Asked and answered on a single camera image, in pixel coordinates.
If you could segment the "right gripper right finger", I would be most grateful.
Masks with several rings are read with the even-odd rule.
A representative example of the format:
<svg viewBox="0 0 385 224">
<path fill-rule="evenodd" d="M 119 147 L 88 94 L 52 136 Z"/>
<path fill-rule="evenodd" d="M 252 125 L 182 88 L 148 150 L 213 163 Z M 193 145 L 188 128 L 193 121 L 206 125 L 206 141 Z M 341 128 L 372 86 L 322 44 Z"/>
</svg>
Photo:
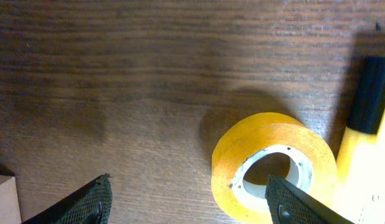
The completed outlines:
<svg viewBox="0 0 385 224">
<path fill-rule="evenodd" d="M 276 175 L 268 176 L 265 198 L 276 224 L 353 224 Z"/>
</svg>

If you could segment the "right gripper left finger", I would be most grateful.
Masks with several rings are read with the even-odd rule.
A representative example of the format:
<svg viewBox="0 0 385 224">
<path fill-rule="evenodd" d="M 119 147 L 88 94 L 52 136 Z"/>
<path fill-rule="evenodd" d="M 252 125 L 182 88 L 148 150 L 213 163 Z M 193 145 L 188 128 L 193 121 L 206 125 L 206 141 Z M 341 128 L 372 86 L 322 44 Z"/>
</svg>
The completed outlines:
<svg viewBox="0 0 385 224">
<path fill-rule="evenodd" d="M 107 224 L 112 199 L 110 175 L 103 174 L 23 224 Z"/>
</svg>

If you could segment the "yellow tape roll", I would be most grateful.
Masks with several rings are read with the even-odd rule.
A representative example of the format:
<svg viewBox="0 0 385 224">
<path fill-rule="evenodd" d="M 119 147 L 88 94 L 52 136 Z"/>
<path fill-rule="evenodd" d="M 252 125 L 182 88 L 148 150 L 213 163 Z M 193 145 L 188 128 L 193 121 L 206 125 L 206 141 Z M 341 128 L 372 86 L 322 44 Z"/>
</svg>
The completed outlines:
<svg viewBox="0 0 385 224">
<path fill-rule="evenodd" d="M 271 223 L 266 177 L 246 180 L 256 163 L 286 156 L 288 164 L 272 161 L 269 173 L 285 178 L 321 203 L 331 205 L 336 162 L 327 143 L 298 120 L 280 113 L 258 113 L 233 125 L 212 153 L 212 194 L 218 206 L 242 223 Z"/>
</svg>

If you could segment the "yellow highlighter marker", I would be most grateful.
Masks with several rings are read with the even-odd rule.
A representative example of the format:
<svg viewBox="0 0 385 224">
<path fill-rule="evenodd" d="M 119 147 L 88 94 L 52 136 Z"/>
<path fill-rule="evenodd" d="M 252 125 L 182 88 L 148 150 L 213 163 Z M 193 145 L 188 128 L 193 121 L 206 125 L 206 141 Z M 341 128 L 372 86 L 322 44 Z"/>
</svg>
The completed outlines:
<svg viewBox="0 0 385 224">
<path fill-rule="evenodd" d="M 336 212 L 353 223 L 384 223 L 385 55 L 363 60 L 336 164 Z"/>
</svg>

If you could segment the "cardboard box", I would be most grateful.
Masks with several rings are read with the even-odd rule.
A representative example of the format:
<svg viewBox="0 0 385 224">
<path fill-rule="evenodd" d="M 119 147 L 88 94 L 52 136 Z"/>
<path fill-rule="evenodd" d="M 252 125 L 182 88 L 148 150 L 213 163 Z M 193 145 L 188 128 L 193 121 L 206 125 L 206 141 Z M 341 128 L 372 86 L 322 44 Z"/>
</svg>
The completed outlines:
<svg viewBox="0 0 385 224">
<path fill-rule="evenodd" d="M 0 224 L 20 224 L 21 212 L 13 176 L 0 175 Z"/>
</svg>

